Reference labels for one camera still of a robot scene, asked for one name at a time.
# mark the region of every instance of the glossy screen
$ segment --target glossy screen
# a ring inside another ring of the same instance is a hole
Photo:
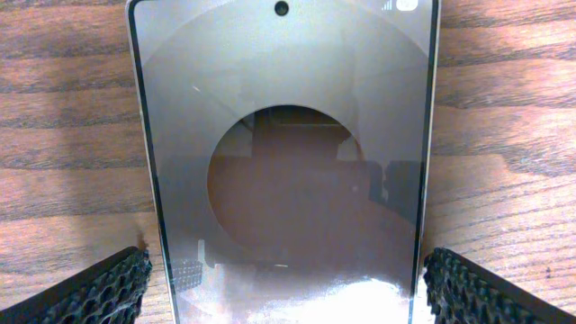
[[[436,4],[286,3],[129,4],[176,319],[408,322]]]

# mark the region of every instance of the brown wooden background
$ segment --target brown wooden background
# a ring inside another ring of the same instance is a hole
[[[0,308],[136,244],[170,320],[123,0],[0,3]],[[443,4],[425,252],[576,313],[576,4]]]

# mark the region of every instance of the camera lens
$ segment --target camera lens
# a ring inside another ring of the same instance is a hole
[[[278,14],[279,16],[284,16],[288,14],[289,9],[290,7],[288,7],[288,4],[284,1],[278,1],[274,6],[274,10],[276,11],[276,14]]]

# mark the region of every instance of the device screen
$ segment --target device screen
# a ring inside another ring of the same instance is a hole
[[[175,319],[410,321],[438,3],[134,0]]]

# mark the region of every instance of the silver device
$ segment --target silver device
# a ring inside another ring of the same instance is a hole
[[[410,322],[439,2],[126,13],[175,321]]]

